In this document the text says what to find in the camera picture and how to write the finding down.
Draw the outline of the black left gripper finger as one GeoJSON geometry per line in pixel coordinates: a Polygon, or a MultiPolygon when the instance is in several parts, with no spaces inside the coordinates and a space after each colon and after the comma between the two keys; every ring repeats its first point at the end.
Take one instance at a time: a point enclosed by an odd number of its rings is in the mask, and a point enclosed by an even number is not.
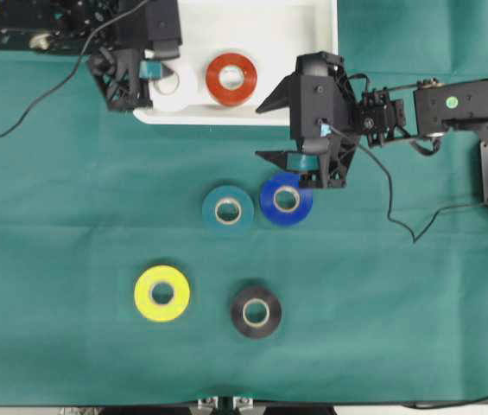
{"type": "Polygon", "coordinates": [[[140,62],[138,76],[141,80],[161,80],[174,74],[174,71],[161,61],[143,60],[140,62]]]}

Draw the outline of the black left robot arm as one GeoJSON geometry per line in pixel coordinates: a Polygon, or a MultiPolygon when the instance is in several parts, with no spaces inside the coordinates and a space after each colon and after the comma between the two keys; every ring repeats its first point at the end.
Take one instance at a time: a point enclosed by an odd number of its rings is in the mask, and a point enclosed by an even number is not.
{"type": "Polygon", "coordinates": [[[0,50],[87,57],[107,107],[151,107],[148,82],[180,56],[176,1],[0,1],[0,50]]]}

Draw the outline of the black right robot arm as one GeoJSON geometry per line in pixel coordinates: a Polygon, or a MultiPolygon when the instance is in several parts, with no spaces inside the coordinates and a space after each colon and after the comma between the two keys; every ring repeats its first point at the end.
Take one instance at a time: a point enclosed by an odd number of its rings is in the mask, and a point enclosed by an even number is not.
{"type": "Polygon", "coordinates": [[[343,188],[354,153],[393,143],[409,144],[423,156],[435,155],[450,131],[471,131],[480,142],[483,205],[488,207],[488,79],[442,84],[427,79],[410,84],[416,133],[406,130],[404,103],[391,89],[367,86],[360,97],[343,57],[328,52],[297,57],[257,108],[288,108],[290,137],[296,149],[260,151],[258,156],[298,175],[301,188],[343,188]]]}

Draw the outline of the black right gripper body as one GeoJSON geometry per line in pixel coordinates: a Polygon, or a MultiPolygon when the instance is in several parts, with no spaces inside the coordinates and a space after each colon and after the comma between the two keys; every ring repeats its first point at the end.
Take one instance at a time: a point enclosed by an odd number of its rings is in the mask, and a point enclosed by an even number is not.
{"type": "Polygon", "coordinates": [[[341,56],[321,51],[297,57],[289,84],[290,136],[299,153],[318,163],[317,169],[300,173],[301,188],[341,184],[330,173],[341,148],[335,132],[351,134],[355,104],[341,56]]]}

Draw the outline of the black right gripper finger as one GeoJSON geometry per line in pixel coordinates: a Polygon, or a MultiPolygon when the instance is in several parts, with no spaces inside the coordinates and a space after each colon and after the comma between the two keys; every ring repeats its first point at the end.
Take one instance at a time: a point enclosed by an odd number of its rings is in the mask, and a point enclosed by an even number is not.
{"type": "Polygon", "coordinates": [[[294,75],[285,76],[272,93],[257,107],[256,113],[273,112],[291,107],[294,75]]]}
{"type": "Polygon", "coordinates": [[[284,171],[298,173],[320,171],[320,162],[317,156],[287,150],[258,150],[255,154],[284,171]]]}

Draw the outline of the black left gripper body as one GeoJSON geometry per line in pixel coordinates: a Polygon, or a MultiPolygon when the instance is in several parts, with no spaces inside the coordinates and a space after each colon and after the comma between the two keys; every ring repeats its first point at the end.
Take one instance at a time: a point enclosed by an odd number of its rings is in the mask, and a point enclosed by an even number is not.
{"type": "Polygon", "coordinates": [[[112,112],[132,112],[151,107],[148,82],[140,78],[142,49],[109,50],[100,48],[91,54],[86,65],[112,112]]]}

